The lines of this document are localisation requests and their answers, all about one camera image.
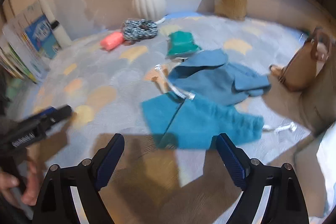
blue and white rope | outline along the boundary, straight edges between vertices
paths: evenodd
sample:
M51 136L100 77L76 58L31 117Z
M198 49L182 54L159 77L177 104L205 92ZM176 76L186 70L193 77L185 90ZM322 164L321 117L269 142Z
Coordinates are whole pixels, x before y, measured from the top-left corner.
M151 20L125 20L123 25L124 39L129 41L150 39L158 34L158 26Z

white bottle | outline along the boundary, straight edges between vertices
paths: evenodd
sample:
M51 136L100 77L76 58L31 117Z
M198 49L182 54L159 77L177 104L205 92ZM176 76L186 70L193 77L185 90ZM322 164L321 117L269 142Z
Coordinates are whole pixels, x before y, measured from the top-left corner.
M59 24L57 20L50 23L50 28L52 33L54 34L58 44L61 46L62 49L69 47L72 45L72 41L66 31L64 30L63 26Z

blue towel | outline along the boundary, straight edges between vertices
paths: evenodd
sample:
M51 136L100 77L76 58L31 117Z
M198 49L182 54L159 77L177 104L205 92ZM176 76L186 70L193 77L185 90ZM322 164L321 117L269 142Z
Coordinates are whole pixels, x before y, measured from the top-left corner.
M225 106L270 90L267 76L246 66L229 63L227 54L221 49L194 55L175 67L168 79L180 89Z
M235 145L260 139L263 117L239 113L196 94L182 100L173 92L142 102L145 120L158 148L215 148L215 138L225 132Z

finger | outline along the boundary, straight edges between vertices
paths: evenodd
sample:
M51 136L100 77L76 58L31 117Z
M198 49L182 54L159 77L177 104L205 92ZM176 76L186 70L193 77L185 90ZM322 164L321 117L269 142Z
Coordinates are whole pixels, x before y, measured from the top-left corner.
M0 190L6 190L19 185L19 180L5 172L0 172Z
M3 197L10 203L12 206L15 206L16 208L20 208L20 205L16 198L13 196L10 190L2 190L1 191Z
M32 162L28 162L27 189L24 192L21 201L30 206L36 205L39 188L40 185L36 166Z

metal screw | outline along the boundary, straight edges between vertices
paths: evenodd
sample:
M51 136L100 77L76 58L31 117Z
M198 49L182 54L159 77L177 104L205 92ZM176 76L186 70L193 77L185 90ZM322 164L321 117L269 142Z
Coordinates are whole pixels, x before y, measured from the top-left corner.
M155 71L159 71L161 69L162 69L161 65L156 65L155 68L154 68Z
M289 164L289 163L287 163L287 162L284 164L284 167L285 167L287 170L291 170L291 169L292 169L292 165Z
M51 170L51 171L56 171L57 169L58 169L57 164L54 164L54 165L52 165L52 166L50 167L50 170Z
M253 165L259 165L260 164L260 160L258 160L258 159L251 159L251 163Z
M88 166L90 164L91 164L91 160L90 159L85 159L85 160L82 161L82 165L84 165L84 166Z

